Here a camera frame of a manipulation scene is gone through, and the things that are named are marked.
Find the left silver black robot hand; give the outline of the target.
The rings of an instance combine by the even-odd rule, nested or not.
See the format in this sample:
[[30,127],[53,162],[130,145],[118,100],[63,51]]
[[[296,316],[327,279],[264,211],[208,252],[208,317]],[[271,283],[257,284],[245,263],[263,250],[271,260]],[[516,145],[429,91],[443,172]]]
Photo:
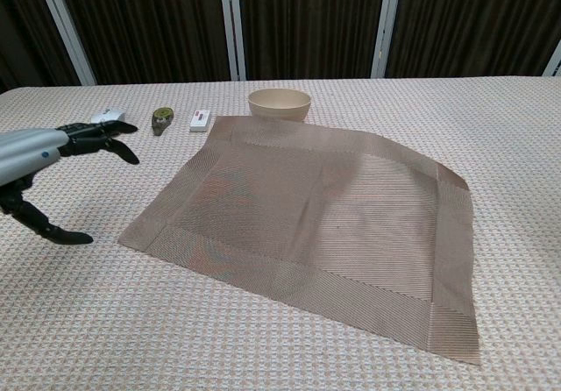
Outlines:
[[13,217],[35,234],[58,245],[87,245],[90,235],[65,231],[51,224],[48,217],[23,197],[33,184],[36,173],[63,157],[97,153],[114,153],[132,165],[137,155],[123,142],[121,134],[138,128],[119,120],[99,123],[74,123],[57,128],[31,128],[1,134],[1,211]]

